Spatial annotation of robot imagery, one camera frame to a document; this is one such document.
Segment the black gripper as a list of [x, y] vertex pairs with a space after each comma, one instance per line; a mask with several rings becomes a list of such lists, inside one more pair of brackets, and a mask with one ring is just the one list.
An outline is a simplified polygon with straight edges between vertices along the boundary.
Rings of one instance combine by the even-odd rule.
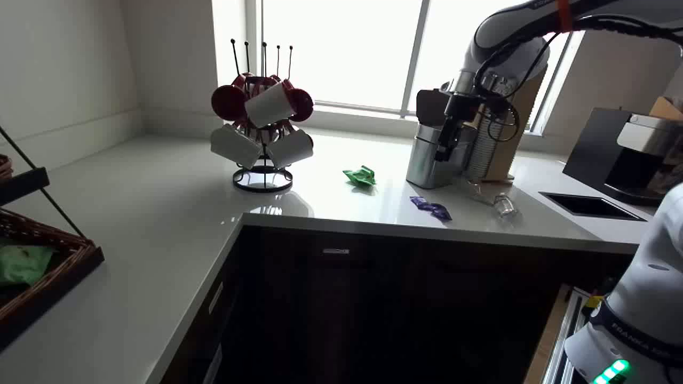
[[472, 95], [453, 95], [446, 103], [445, 127], [437, 138], [435, 160], [446, 162], [456, 147], [458, 131], [472, 122], [478, 112], [478, 99]]

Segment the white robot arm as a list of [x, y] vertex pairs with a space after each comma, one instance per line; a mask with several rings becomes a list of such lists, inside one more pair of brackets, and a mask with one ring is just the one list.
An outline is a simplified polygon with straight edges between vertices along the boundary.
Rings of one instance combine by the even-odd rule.
[[[446, 100], [437, 154], [451, 156], [462, 127], [481, 112], [495, 125], [521, 120], [511, 99], [546, 64], [551, 33], [679, 44], [680, 24], [683, 0], [522, 0], [491, 14]], [[665, 193], [632, 263], [564, 353], [586, 384], [683, 384], [683, 186]]]

